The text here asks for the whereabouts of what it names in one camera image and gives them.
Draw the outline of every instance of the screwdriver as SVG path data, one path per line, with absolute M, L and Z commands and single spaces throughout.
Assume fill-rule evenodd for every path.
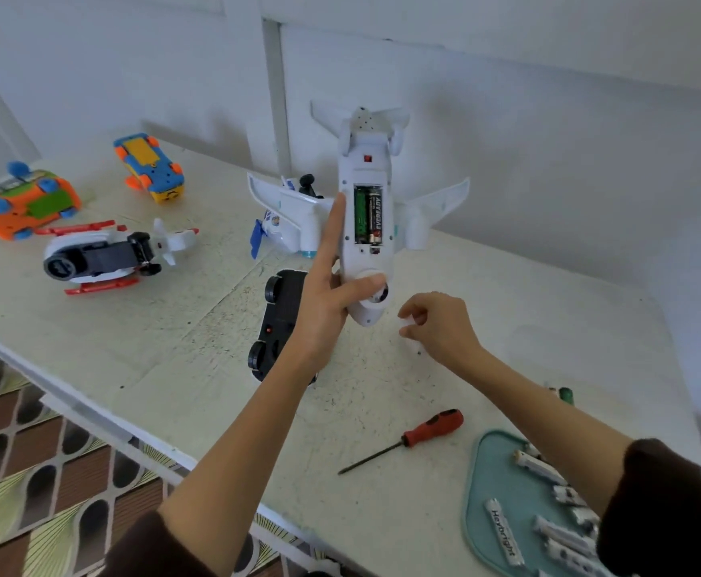
M 441 413 L 439 413 L 437 416 L 433 416 L 426 422 L 420 423 L 411 431 L 404 432 L 404 434 L 401 436 L 401 441 L 395 445 L 385 448 L 381 452 L 377 452 L 368 458 L 364 458 L 360 462 L 349 465 L 347 468 L 342 468 L 339 470 L 339 472 L 337 472 L 337 475 L 343 475 L 345 472 L 349 472 L 353 468 L 357 468 L 361 464 L 365 464 L 371 459 L 382 456 L 384 453 L 387 453 L 391 449 L 395 449 L 399 446 L 413 448 L 418 443 L 426 442 L 434 437 L 448 436 L 451 432 L 455 431 L 463 424 L 463 420 L 463 414 L 460 412 L 460 409 L 441 411 Z

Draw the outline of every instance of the forearm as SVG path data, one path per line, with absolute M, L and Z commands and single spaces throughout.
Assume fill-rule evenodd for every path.
M 604 514 L 633 440 L 489 353 L 473 358 L 466 371 L 464 378 L 510 419 L 597 514 Z
M 160 507 L 185 548 L 230 575 L 312 375 L 286 349 L 233 424 Z

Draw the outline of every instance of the finger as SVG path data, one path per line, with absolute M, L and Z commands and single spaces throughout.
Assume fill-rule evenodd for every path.
M 356 301 L 370 298 L 375 291 L 384 287 L 385 282 L 385 274 L 377 273 L 362 279 L 348 281 L 332 291 L 332 295 L 340 308 L 346 308 Z
M 412 325 L 404 326 L 402 329 L 400 329 L 399 336 L 401 336 L 402 338 L 408 338 L 410 340 L 420 341 L 421 332 L 422 332 L 422 326 L 418 326 L 417 324 L 412 324 Z
M 320 267 L 322 270 L 331 271 L 334 266 L 334 261 L 337 256 L 337 243 L 339 236 L 345 229 L 345 194 L 342 192 L 337 194 L 332 204 L 332 210 L 329 211 L 329 218 L 323 226 L 323 235 L 321 236 L 321 244 L 318 246 L 316 258 L 313 261 L 314 266 Z
M 433 294 L 414 294 L 411 298 L 404 301 L 404 304 L 399 310 L 399 318 L 409 318 L 411 315 L 420 315 L 427 313 L 433 300 Z

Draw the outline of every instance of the brown sleeve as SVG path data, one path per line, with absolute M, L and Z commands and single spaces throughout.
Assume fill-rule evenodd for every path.
M 99 577 L 215 577 L 166 530 L 157 512 L 148 512 L 107 552 Z
M 597 551 L 615 575 L 701 575 L 701 467 L 657 439 L 632 443 Z

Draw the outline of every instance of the battery compartment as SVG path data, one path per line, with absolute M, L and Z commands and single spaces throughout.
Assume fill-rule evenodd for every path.
M 373 253 L 383 244 L 383 187 L 354 186 L 356 244 L 371 245 Z

